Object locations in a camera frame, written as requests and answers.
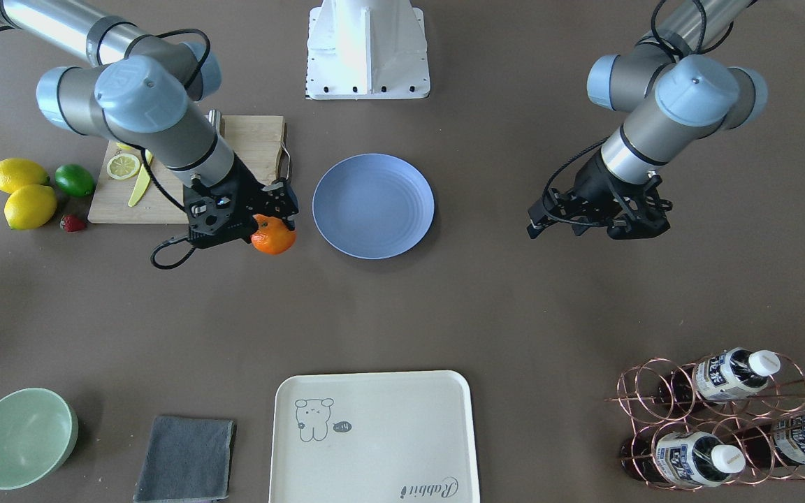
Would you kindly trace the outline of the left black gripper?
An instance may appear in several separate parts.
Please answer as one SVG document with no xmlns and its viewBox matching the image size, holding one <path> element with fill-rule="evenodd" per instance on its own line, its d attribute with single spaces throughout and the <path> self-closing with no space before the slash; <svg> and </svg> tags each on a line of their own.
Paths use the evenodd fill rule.
<svg viewBox="0 0 805 503">
<path fill-rule="evenodd" d="M 584 150 L 568 159 L 549 176 L 542 190 L 542 214 L 528 214 L 531 240 L 557 224 L 571 226 L 577 236 L 603 227 L 610 238 L 619 241 L 657 238 L 671 228 L 667 213 L 673 210 L 673 203 L 658 193 L 661 176 L 652 173 L 639 184 L 624 182 L 608 170 L 599 152 L 579 169 L 571 188 L 553 188 L 557 176 L 587 153 Z"/>
</svg>

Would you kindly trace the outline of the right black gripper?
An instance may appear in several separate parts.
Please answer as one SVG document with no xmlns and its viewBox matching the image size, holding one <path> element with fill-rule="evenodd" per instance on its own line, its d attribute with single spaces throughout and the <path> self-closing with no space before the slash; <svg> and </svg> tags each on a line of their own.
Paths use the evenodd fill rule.
<svg viewBox="0 0 805 503">
<path fill-rule="evenodd" d="M 192 247 L 205 249 L 222 243 L 250 241 L 256 232 L 255 215 L 277 217 L 291 231 L 299 214 L 299 203 L 288 179 L 260 184 L 248 166 L 235 156 L 226 178 L 205 187 L 194 182 L 184 189 L 184 212 Z"/>
</svg>

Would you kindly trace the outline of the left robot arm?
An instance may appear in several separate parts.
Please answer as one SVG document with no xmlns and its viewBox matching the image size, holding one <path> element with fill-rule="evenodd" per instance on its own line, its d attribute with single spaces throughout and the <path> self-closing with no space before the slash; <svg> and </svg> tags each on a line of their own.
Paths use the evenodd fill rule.
<svg viewBox="0 0 805 503">
<path fill-rule="evenodd" d="M 588 161 L 571 188 L 546 183 L 528 210 L 530 238 L 557 224 L 571 226 L 575 235 L 603 227 L 615 240 L 667 232 L 673 204 L 658 193 L 660 169 L 694 140 L 753 121 L 769 100 L 757 71 L 722 66 L 707 56 L 749 6 L 685 1 L 665 20 L 652 13 L 651 29 L 629 54 L 595 61 L 588 98 L 627 117 L 607 139 L 583 151 Z"/>
</svg>

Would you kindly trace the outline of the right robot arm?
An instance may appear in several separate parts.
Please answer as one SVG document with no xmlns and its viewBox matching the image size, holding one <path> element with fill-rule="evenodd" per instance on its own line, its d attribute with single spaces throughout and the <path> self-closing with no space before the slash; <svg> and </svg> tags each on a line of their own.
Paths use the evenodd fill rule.
<svg viewBox="0 0 805 503">
<path fill-rule="evenodd" d="M 268 217 L 294 231 L 287 178 L 256 180 L 197 106 L 219 88 L 208 43 L 170 43 L 82 1 L 0 1 L 0 25 L 87 61 L 48 71 L 36 86 L 39 109 L 62 129 L 153 153 L 183 185 L 192 247 L 251 242 Z"/>
</svg>

